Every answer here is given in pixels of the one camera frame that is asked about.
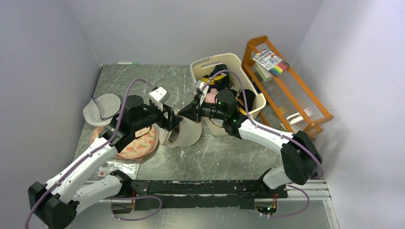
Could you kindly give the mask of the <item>white mesh laundry bag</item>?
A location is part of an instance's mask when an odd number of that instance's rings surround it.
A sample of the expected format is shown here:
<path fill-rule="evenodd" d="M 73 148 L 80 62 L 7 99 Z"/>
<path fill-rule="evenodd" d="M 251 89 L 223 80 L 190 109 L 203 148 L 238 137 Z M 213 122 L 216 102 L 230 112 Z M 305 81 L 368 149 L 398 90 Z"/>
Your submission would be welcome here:
<path fill-rule="evenodd" d="M 159 143 L 169 148 L 194 145 L 201 137 L 202 124 L 185 117 L 172 131 L 158 128 Z"/>

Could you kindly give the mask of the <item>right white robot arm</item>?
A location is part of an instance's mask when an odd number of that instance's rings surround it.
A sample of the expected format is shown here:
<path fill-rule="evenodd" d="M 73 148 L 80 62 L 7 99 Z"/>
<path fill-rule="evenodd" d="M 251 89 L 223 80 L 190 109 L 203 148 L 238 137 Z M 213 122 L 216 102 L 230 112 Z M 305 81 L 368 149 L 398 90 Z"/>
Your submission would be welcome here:
<path fill-rule="evenodd" d="M 195 122 L 203 117 L 222 120 L 222 127 L 228 135 L 258 143 L 278 153 L 281 165 L 267 170 L 260 178 L 262 182 L 257 190 L 262 197 L 270 197 L 282 185 L 304 185 L 320 168 L 321 157 L 307 133 L 283 132 L 258 123 L 240 112 L 239 102 L 231 90 L 220 91 L 214 103 L 203 101 L 202 93 L 198 92 L 178 114 Z"/>

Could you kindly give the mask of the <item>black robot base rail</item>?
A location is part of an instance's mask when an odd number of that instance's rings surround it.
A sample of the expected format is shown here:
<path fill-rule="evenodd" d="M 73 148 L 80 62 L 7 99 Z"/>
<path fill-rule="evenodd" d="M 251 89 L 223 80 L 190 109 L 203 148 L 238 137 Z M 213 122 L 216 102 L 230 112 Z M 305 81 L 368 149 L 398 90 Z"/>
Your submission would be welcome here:
<path fill-rule="evenodd" d="M 263 181 L 245 180 L 133 180 L 120 200 L 129 197 L 156 196 L 160 200 L 135 201 L 135 210 L 162 208 L 226 208 L 255 209 L 255 202 L 287 198 L 286 186 L 275 189 Z"/>

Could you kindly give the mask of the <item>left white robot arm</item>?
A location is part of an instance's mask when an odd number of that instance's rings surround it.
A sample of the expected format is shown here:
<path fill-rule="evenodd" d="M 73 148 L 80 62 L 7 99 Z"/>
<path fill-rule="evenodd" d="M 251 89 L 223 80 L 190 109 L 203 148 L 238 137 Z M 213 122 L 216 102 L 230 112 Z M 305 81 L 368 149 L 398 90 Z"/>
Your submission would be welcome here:
<path fill-rule="evenodd" d="M 171 131 L 182 120 L 171 107 L 153 96 L 149 104 L 144 104 L 142 97 L 126 95 L 119 113 L 81 156 L 44 184 L 34 182 L 29 187 L 31 211 L 25 228 L 28 228 L 31 217 L 35 215 L 51 229 L 65 229 L 80 211 L 98 201 L 108 197 L 130 196 L 132 179 L 120 170 L 89 186 L 81 186 L 105 162 L 135 140 L 137 131 L 154 124 Z"/>

